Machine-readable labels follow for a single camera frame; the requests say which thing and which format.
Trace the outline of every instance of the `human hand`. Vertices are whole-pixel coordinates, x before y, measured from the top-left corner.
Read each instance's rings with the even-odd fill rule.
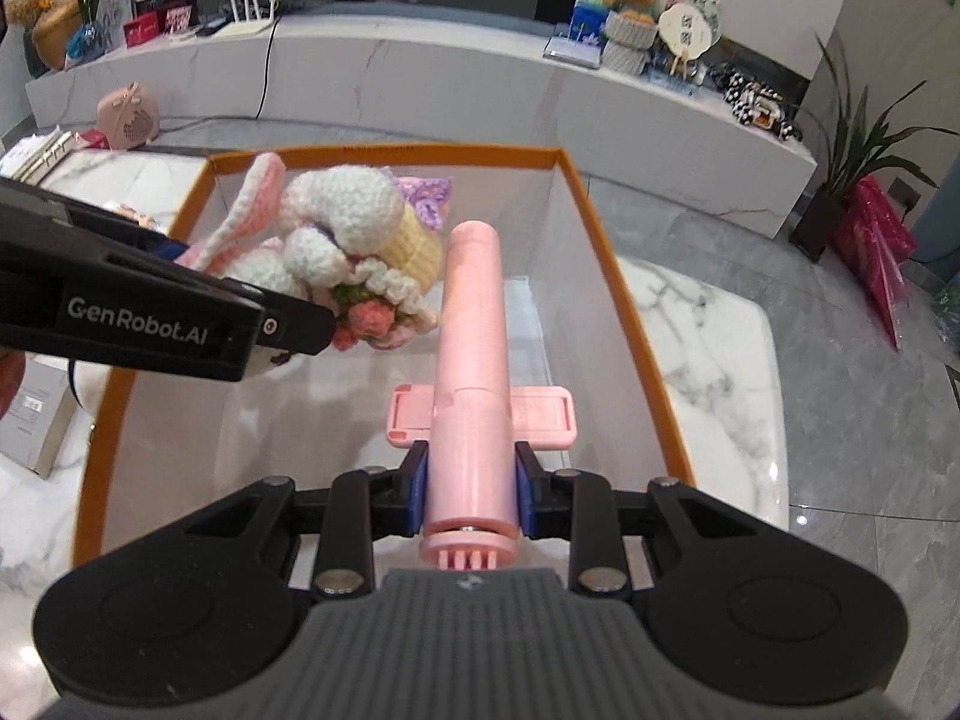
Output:
[[[7,413],[13,396],[20,389],[27,358],[23,352],[11,352],[0,349],[0,418]]]

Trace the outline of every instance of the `grey knitted planter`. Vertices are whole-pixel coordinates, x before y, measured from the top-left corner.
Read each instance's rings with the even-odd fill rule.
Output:
[[[624,73],[627,76],[639,76],[647,64],[647,53],[637,52],[618,43],[608,43],[603,49],[600,64],[608,70]]]
[[[635,22],[633,19],[624,18],[616,10],[611,10],[603,30],[611,41],[628,49],[647,50],[654,45],[656,39],[655,23],[647,25]]]

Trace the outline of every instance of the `white marble tv stand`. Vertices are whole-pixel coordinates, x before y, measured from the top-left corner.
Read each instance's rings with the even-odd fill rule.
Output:
[[[138,81],[164,119],[253,116],[270,30],[160,37],[27,84],[37,124],[90,124],[103,95]],[[261,119],[474,143],[563,146],[580,170],[773,237],[813,174],[800,143],[741,127],[719,95],[542,58],[545,39],[384,16],[286,17]]]

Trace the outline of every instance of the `grey tile floor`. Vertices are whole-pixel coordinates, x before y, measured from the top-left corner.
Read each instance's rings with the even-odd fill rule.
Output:
[[[280,122],[203,122],[160,143],[264,148],[408,140]],[[901,594],[910,640],[890,685],[918,720],[960,704],[960,410],[944,364],[960,359],[915,290],[896,352],[830,252],[814,266],[782,237],[589,178],[617,253],[754,300],[776,343],[791,529],[880,573]]]

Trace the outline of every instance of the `black plant pot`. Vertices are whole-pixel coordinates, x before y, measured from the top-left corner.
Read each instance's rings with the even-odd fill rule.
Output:
[[[37,47],[34,45],[34,30],[26,29],[23,32],[23,56],[27,60],[27,72],[31,79],[39,79],[47,73],[47,66],[43,64]]]
[[[840,228],[846,215],[846,208],[819,189],[800,217],[800,222],[790,233],[791,244],[802,251],[810,261],[819,262],[830,237]]]

